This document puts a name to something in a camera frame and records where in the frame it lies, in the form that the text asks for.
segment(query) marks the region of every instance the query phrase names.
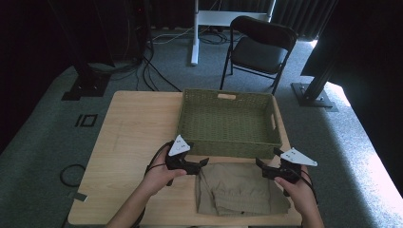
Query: chair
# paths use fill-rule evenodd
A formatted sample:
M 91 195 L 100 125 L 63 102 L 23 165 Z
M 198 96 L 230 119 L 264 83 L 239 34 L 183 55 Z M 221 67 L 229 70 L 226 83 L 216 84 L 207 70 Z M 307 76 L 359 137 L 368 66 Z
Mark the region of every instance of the chair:
M 234 31 L 244 36 L 234 47 Z M 228 61 L 233 68 L 273 79 L 271 84 L 274 95 L 288 57 L 297 41 L 297 34 L 290 28 L 272 24 L 249 16 L 239 16 L 230 25 L 231 40 L 222 73 L 222 90 Z

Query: hand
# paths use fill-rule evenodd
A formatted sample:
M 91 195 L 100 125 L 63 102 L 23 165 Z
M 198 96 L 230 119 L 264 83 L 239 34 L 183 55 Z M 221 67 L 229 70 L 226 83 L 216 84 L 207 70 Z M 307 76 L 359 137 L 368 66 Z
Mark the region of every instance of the hand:
M 308 173 L 308 169 L 305 165 L 301 167 L 302 171 Z M 307 174 L 302 172 L 302 177 L 307 181 L 310 181 Z M 281 185 L 290 194 L 291 199 L 296 206 L 297 211 L 302 215 L 304 220 L 304 227 L 318 227 L 323 226 L 320 213 L 317 209 L 317 200 L 315 199 L 314 192 L 303 180 L 299 180 L 295 184 L 288 182 L 287 180 L 276 177 L 275 181 Z
M 186 171 L 183 169 L 169 170 L 165 165 L 165 156 L 168 154 L 170 146 L 166 146 L 160 153 L 160 155 L 155 159 L 155 161 L 150 165 L 153 167 L 145 174 L 139 188 L 144 189 L 150 195 L 149 197 L 155 195 L 160 191 L 166 184 L 180 176 L 186 175 Z

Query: olive green fabric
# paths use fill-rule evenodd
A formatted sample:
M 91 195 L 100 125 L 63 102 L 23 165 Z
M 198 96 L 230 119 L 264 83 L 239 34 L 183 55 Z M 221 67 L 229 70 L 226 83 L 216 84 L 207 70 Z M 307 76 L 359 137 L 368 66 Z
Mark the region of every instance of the olive green fabric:
M 212 163 L 196 177 L 198 213 L 251 217 L 287 213 L 290 202 L 253 163 Z

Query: black metal base plate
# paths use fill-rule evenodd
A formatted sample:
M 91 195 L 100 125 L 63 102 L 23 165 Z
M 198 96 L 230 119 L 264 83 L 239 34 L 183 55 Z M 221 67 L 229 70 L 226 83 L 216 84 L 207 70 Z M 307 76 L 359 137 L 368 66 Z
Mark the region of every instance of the black metal base plate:
M 110 75 L 95 72 L 94 74 L 97 75 L 97 80 L 92 87 L 81 87 L 80 76 L 77 77 L 71 90 L 63 95 L 62 101 L 79 101 L 81 97 L 103 97 Z
M 336 104 L 331 102 L 323 90 L 315 100 L 307 100 L 304 98 L 304 93 L 309 84 L 292 83 L 291 87 L 296 93 L 297 100 L 300 106 L 311 106 L 311 107 L 324 107 L 326 111 L 338 112 Z

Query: green woven basket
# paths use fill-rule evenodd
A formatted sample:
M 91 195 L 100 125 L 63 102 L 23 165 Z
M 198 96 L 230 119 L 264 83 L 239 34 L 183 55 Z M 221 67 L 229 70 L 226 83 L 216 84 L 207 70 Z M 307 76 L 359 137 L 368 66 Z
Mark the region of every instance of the green woven basket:
M 272 159 L 282 146 L 271 94 L 185 89 L 177 134 L 194 155 Z

